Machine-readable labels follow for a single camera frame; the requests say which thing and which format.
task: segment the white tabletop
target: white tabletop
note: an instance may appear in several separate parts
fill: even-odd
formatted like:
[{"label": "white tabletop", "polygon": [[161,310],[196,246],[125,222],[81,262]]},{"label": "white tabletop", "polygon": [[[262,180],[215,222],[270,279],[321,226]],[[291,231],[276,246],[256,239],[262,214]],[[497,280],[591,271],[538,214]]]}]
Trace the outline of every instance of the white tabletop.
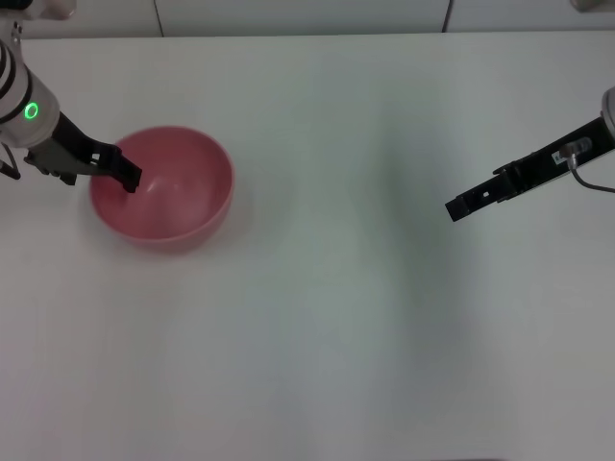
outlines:
[{"label": "white tabletop", "polygon": [[[615,197],[444,204],[600,115],[609,33],[38,41],[87,134],[217,138],[234,205],[146,253],[0,181],[0,449],[26,461],[611,459]],[[582,169],[615,183],[615,156]]]}]

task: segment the green led light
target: green led light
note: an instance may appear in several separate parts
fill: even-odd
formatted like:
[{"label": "green led light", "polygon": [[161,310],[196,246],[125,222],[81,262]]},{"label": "green led light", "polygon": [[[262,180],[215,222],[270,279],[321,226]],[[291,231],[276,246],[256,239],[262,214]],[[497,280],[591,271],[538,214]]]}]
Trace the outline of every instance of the green led light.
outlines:
[{"label": "green led light", "polygon": [[37,118],[37,115],[38,115],[38,104],[37,103],[30,103],[28,106],[26,106],[24,112],[25,112],[26,118],[28,120],[32,120],[33,118]]}]

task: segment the wall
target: wall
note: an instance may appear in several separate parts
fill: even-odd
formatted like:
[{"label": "wall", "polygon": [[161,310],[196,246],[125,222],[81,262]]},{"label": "wall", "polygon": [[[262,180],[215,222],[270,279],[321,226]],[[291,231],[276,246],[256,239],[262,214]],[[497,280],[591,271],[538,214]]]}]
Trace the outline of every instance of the wall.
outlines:
[{"label": "wall", "polygon": [[569,0],[455,0],[449,32],[614,29],[615,12],[575,10]]},{"label": "wall", "polygon": [[160,36],[160,27],[153,0],[77,0],[69,20],[29,22],[24,36]]},{"label": "wall", "polygon": [[[449,0],[78,0],[70,20],[27,24],[25,36],[437,33],[448,6]],[[579,13],[569,0],[453,0],[448,27],[449,32],[593,29],[615,29],[615,6]]]},{"label": "wall", "polygon": [[440,32],[448,0],[158,0],[170,36]]}]

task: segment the wire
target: wire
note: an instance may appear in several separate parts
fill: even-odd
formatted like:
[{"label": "wire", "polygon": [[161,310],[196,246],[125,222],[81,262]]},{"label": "wire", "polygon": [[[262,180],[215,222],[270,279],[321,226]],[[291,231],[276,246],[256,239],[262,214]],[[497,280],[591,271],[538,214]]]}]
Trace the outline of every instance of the wire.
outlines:
[{"label": "wire", "polygon": [[2,143],[2,147],[4,147],[4,150],[7,151],[7,154],[11,159],[12,166],[8,165],[7,162],[2,161],[0,163],[0,174],[8,176],[9,178],[12,178],[14,180],[20,180],[21,173],[19,173],[19,168],[17,168],[17,163],[15,162],[15,157],[12,154],[11,148],[7,146],[4,142]]},{"label": "wire", "polygon": [[160,13],[158,11],[158,3],[154,0],[154,10],[156,11],[156,19],[158,20],[158,27],[160,29],[160,35],[164,36],[164,29],[162,28],[162,21],[160,20]]},{"label": "wire", "polygon": [[453,12],[453,3],[455,0],[449,0],[449,7],[444,15],[444,24],[442,24],[442,34],[449,32],[449,22],[451,22],[451,13]]},{"label": "wire", "polygon": [[587,187],[588,189],[592,189],[592,190],[600,190],[601,192],[610,192],[612,194],[615,194],[615,189],[611,187],[603,187],[601,185],[594,185],[594,184],[590,184],[589,182],[584,181],[581,178],[581,176],[578,175],[578,172],[576,169],[571,168],[570,172],[573,174],[577,182],[583,187]]}]

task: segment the bowl rim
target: bowl rim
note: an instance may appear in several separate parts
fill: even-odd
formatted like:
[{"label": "bowl rim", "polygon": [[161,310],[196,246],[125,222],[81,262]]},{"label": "bowl rim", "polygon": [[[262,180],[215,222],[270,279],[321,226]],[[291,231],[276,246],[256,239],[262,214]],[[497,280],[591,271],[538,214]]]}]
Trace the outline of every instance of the bowl rim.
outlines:
[{"label": "bowl rim", "polygon": [[213,136],[207,134],[207,133],[203,133],[199,130],[193,129],[193,128],[189,128],[189,127],[182,127],[179,125],[160,125],[160,126],[156,126],[156,127],[150,127],[150,128],[145,128],[143,130],[138,130],[136,132],[130,133],[125,135],[124,137],[120,138],[119,140],[115,141],[114,144],[118,145],[121,142],[133,137],[133,136],[137,136],[140,134],[145,134],[148,132],[154,132],[154,131],[158,131],[158,130],[178,130],[178,131],[183,131],[183,132],[190,132],[190,133],[194,133],[197,134],[201,137],[205,137],[206,139],[208,139],[209,141],[213,142],[213,144],[215,144],[215,146],[220,149],[220,151],[222,152],[222,154],[224,154],[224,158],[225,160],[229,163],[229,166],[231,167],[231,188],[229,190],[229,193],[227,194],[226,199],[224,200],[224,202],[222,203],[222,205],[215,211],[215,213],[213,214],[213,216],[211,216],[205,223],[203,223],[201,226],[199,226],[198,228],[191,230],[189,232],[185,232],[182,233],[180,235],[175,235],[173,237],[164,237],[164,238],[148,238],[148,237],[135,237],[134,235],[129,235],[126,232],[117,229],[115,226],[111,225],[110,223],[108,223],[102,216],[99,206],[96,205],[96,201],[94,200],[94,192],[93,192],[93,187],[94,187],[94,182],[96,182],[97,180],[101,179],[101,177],[96,177],[93,176],[91,177],[90,181],[89,181],[89,200],[92,203],[92,206],[94,208],[94,211],[96,212],[96,216],[98,216],[98,219],[100,219],[105,226],[107,226],[109,229],[111,229],[112,231],[118,233],[119,235],[121,235],[124,238],[127,238],[129,240],[132,240],[134,242],[141,242],[141,243],[175,243],[181,240],[187,240],[199,233],[201,233],[202,231],[206,230],[209,226],[211,226],[211,224],[215,223],[221,216],[223,216],[227,211],[229,206],[231,205],[231,201],[233,199],[233,194],[234,194],[234,183],[235,183],[235,171],[234,171],[234,164],[233,164],[233,160],[231,159],[231,156],[229,155],[228,151],[222,146],[222,144],[220,144]]}]

